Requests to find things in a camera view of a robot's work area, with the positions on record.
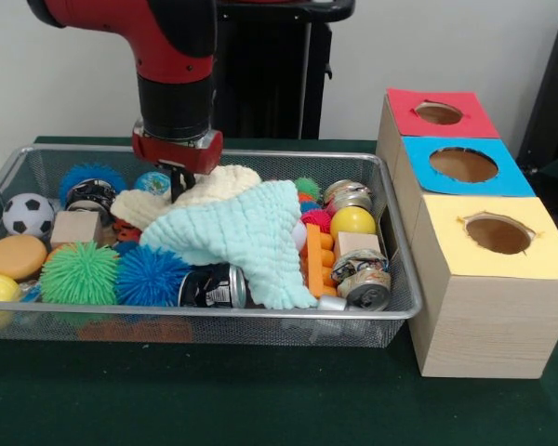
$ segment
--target mint green washcloth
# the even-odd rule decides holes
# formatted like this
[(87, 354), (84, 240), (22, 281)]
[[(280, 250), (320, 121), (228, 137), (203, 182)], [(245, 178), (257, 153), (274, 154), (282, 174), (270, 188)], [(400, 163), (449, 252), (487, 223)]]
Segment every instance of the mint green washcloth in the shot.
[(175, 209), (157, 218), (140, 244), (172, 251), (191, 265), (229, 262), (244, 271), (252, 299), (266, 308), (309, 308), (291, 232), (300, 218), (291, 181), (267, 181), (223, 202)]

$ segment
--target green spiky ball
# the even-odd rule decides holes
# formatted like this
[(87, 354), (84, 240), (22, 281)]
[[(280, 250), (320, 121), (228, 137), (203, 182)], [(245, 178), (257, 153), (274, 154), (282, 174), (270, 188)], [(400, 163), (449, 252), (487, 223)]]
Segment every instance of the green spiky ball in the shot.
[(320, 187), (312, 178), (301, 177), (294, 181), (294, 183), (296, 183), (298, 192), (307, 193), (311, 195), (314, 200), (320, 198)]
[(115, 305), (117, 253), (95, 242), (60, 249), (44, 265), (44, 302), (69, 305)]

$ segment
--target wire basket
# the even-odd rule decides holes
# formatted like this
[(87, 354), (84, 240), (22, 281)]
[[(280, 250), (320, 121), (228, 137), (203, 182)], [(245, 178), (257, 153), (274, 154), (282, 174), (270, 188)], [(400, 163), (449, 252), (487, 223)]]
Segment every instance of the wire basket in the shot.
[[(61, 178), (75, 164), (107, 164), (128, 184), (152, 171), (129, 147), (34, 145), (16, 151), (0, 171), (0, 238), (4, 204), (14, 195), (58, 197)], [(263, 180), (312, 177), (321, 188), (339, 179), (366, 184), (382, 248), (391, 260), (392, 299), (383, 311), (270, 310), (71, 306), (0, 302), (0, 339), (193, 342), (273, 346), (384, 348), (421, 309), (421, 292), (391, 180), (380, 158), (367, 154), (232, 151), (222, 164), (242, 164)]]

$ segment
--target wooden cube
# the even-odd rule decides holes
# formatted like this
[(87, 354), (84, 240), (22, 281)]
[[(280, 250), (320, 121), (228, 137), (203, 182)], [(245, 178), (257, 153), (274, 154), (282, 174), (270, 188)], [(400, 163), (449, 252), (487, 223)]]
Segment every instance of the wooden cube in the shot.
[(407, 239), (426, 193), (535, 196), (500, 139), (403, 137), (393, 186)]
[(394, 176), (402, 137), (500, 138), (474, 93), (387, 89), (376, 154)]
[(99, 212), (60, 211), (56, 215), (54, 229), (49, 243), (52, 249), (65, 243), (95, 241), (102, 243), (102, 229)]
[(374, 234), (339, 232), (335, 240), (335, 258), (339, 259), (357, 249), (376, 249), (380, 252), (379, 237)]
[(558, 230), (542, 202), (426, 195), (411, 246), (421, 374), (539, 378), (558, 340)]

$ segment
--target orange toy brick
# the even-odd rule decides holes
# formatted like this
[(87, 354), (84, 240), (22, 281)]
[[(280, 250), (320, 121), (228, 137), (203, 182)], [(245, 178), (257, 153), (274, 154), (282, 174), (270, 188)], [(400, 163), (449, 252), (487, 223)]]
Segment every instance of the orange toy brick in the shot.
[(306, 277), (306, 284), (310, 293), (320, 298), (321, 295), (337, 295), (335, 283), (330, 279), (330, 269), (335, 263), (335, 255), (330, 248), (333, 247), (333, 241), (329, 241), (320, 231), (320, 227), (313, 224), (307, 224), (306, 230), (308, 237), (306, 239), (306, 246), (302, 250), (302, 267), (304, 269), (304, 276)]

